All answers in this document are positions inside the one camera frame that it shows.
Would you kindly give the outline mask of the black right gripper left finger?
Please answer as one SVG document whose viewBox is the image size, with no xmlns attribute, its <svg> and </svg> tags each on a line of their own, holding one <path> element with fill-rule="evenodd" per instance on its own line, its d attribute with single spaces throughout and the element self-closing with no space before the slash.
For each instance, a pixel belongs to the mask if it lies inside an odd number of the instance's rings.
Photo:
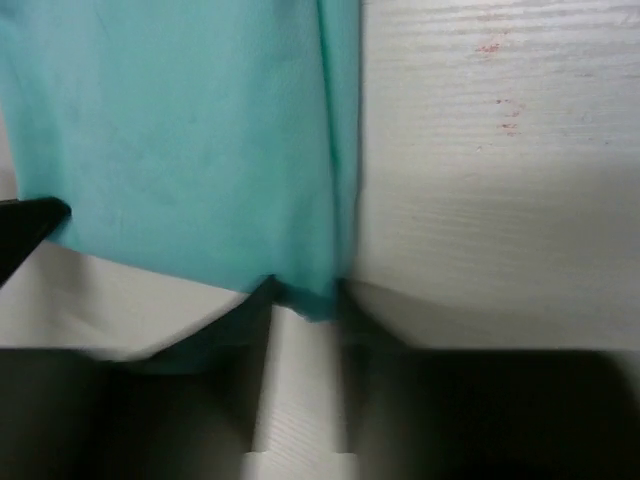
<svg viewBox="0 0 640 480">
<path fill-rule="evenodd" d="M 137 359 L 1 352 L 5 479 L 237 479 L 254 446 L 275 281 Z"/>
</svg>

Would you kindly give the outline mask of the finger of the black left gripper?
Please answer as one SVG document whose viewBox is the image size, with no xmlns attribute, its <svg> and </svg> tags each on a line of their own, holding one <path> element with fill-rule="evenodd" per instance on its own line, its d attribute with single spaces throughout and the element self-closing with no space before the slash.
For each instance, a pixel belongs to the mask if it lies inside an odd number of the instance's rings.
<svg viewBox="0 0 640 480">
<path fill-rule="evenodd" d="M 70 215 L 71 208 L 55 197 L 1 201 L 1 286 Z"/>
</svg>

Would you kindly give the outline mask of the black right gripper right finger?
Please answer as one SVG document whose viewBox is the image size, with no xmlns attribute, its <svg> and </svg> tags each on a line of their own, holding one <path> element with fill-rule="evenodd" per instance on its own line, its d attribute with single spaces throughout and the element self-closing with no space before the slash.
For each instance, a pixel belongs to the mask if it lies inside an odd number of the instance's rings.
<svg viewBox="0 0 640 480">
<path fill-rule="evenodd" d="M 360 479 L 635 479 L 639 393 L 589 350 L 434 349 L 337 284 L 342 449 Z"/>
</svg>

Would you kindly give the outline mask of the teal t shirt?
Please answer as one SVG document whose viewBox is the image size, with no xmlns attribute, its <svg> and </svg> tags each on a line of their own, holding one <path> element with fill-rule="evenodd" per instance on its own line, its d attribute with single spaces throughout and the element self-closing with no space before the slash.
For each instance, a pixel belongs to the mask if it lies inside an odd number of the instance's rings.
<svg viewBox="0 0 640 480">
<path fill-rule="evenodd" d="M 356 1 L 5 1 L 1 109 L 24 199 L 70 249 L 314 319 L 353 259 Z"/>
</svg>

